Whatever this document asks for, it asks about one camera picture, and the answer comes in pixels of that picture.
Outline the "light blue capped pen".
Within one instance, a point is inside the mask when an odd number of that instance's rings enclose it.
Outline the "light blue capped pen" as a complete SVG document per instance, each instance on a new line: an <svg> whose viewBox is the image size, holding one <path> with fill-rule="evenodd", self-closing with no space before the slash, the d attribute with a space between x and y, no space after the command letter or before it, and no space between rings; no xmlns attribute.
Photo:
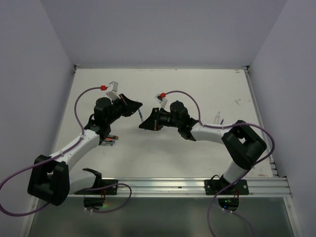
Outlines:
<svg viewBox="0 0 316 237"><path fill-rule="evenodd" d="M141 122L143 123L144 119L143 119L143 116L142 116L142 113L141 113L140 109L138 109L138 114L139 114Z"/></svg>

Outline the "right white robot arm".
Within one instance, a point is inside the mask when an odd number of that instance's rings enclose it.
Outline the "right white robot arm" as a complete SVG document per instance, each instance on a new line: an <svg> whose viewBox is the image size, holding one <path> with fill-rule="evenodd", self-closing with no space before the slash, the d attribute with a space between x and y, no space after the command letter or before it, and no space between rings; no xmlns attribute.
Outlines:
<svg viewBox="0 0 316 237"><path fill-rule="evenodd" d="M159 131L163 127L177 128L185 140L209 141L223 144L232 158L228 169L219 179L218 187L222 192L231 194L237 189L237 179L248 172L266 150L264 140L249 126L238 120L231 128L209 128L190 117L182 102L170 105L170 111L153 108L140 129Z"/></svg>

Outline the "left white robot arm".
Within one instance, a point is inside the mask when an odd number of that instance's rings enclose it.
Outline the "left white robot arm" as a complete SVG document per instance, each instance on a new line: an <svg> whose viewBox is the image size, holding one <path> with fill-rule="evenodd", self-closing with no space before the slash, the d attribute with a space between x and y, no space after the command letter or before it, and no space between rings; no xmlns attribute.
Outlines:
<svg viewBox="0 0 316 237"><path fill-rule="evenodd" d="M71 169L88 152L101 145L111 132L111 124L120 117L130 117L142 107L141 102L120 94L117 99L99 98L93 114L81 135L59 152L35 159L27 192L55 206L61 205L69 194L87 190L97 194L102 190L102 174L85 168L75 178L70 178Z"/></svg>

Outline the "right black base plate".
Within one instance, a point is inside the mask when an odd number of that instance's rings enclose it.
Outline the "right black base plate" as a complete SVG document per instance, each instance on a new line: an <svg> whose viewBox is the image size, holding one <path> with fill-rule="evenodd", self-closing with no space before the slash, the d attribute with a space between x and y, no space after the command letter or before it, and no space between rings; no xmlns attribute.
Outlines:
<svg viewBox="0 0 316 237"><path fill-rule="evenodd" d="M220 190L227 187L229 183L218 180L218 179L207 179L204 180L204 189L206 195L216 195ZM222 191L219 195L249 195L248 183L246 180L240 180L236 184L228 187Z"/></svg>

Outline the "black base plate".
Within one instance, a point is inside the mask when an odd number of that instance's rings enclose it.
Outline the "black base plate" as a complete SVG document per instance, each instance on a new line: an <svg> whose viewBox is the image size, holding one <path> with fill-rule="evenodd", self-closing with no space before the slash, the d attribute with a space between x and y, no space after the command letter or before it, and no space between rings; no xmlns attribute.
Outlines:
<svg viewBox="0 0 316 237"><path fill-rule="evenodd" d="M96 181L91 188L85 188L81 189L77 192L75 192L76 195L116 195L117 194L117 183L118 180L116 179L100 179L99 181ZM89 191L88 189L96 189L96 188L103 188L105 186L113 185L112 187L102 189L102 190L94 190Z"/></svg>
<svg viewBox="0 0 316 237"><path fill-rule="evenodd" d="M206 195L216 195L220 190L227 187L229 183L218 180L218 179L207 179L204 180L204 189ZM236 184L228 187L222 191L219 195L249 195L248 183L246 180L240 180Z"/></svg>

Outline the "aluminium front rail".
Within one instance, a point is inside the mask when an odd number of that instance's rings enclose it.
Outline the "aluminium front rail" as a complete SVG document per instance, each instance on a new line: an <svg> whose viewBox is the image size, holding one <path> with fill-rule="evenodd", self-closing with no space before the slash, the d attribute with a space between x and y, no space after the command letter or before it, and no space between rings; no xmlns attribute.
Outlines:
<svg viewBox="0 0 316 237"><path fill-rule="evenodd" d="M137 198L286 198L291 196L290 187L285 178L246 178L249 195L206 195L204 180L207 178L117 178L117 197ZM102 190L113 185L98 188Z"/></svg>

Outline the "aluminium rail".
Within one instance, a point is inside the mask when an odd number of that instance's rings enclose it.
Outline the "aluminium rail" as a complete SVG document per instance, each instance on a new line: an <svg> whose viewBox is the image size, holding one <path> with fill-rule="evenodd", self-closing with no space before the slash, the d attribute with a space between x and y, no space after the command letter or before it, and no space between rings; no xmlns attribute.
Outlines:
<svg viewBox="0 0 316 237"><path fill-rule="evenodd" d="M207 178L117 178L117 197L137 198L286 198L291 196L290 187L285 178L246 178L249 195L206 195L204 180ZM102 190L113 185L98 188Z"/></svg>
<svg viewBox="0 0 316 237"><path fill-rule="evenodd" d="M254 87L253 87L253 84L252 84L252 81L251 81L251 78L250 78L249 68L250 68L249 66L242 66L242 70L244 71L244 74L245 74L245 77L246 77L246 80L247 80L247 84L248 84L248 87L249 87L249 90L250 90L251 98L252 98L252 101L253 101L253 104L254 104L254 107L255 107L255 112L256 112L256 116L257 116L259 125L262 128L265 128L263 120L262 120L261 112L260 112L260 109L259 109L259 106L258 106L257 98L256 98L256 95L255 95ZM269 136L265 132L261 132L261 133L263 135L263 139L265 140L265 142L267 142L268 153L269 153L271 150L273 150L272 141L271 141L271 139L269 138ZM273 177L278 178L279 175L278 175L276 163L274 161L273 156L270 155L268 157L268 160L269 160L269 163L270 163L270 167L271 167L271 170L272 170Z"/></svg>

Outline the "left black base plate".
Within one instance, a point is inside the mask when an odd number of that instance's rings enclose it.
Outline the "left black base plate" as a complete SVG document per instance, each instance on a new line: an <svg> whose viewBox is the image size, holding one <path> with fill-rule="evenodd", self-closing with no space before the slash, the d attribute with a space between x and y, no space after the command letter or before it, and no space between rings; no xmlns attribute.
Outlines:
<svg viewBox="0 0 316 237"><path fill-rule="evenodd" d="M85 188L81 189L77 192L75 192L76 195L116 195L117 194L117 183L118 180L116 179L100 179L99 181L96 181L91 188ZM96 189L96 188L103 188L105 186L113 185L112 187L102 189L102 190L94 190L89 191L88 189Z"/></svg>

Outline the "aluminium right side rail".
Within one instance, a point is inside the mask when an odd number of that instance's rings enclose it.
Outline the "aluminium right side rail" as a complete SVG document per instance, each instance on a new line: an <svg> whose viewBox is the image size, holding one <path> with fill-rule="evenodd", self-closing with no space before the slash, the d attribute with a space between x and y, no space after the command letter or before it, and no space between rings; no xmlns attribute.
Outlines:
<svg viewBox="0 0 316 237"><path fill-rule="evenodd" d="M255 95L254 87L253 87L253 84L252 84L252 81L251 81L251 78L250 78L249 68L250 68L249 66L242 66L242 70L244 71L244 74L245 74L245 77L246 77L246 80L247 80L247 84L248 84L248 87L249 87L249 90L250 90L251 98L252 98L252 101L253 101L253 104L254 104L254 107L255 107L255 112L256 112L256 116L257 116L259 125L262 128L265 128L263 120L262 120L261 112L260 112L260 109L259 109L259 106L258 106L257 98L256 98L256 95ZM268 153L269 153L271 150L273 150L272 141L271 141L271 139L269 138L269 136L265 132L261 132L261 133L263 135L263 139L265 140L265 142L267 142ZM273 156L270 155L268 157L268 160L269 160L269 163L270 163L270 167L271 167L271 170L272 170L273 177L278 178L279 175L278 175L276 163L274 161Z"/></svg>

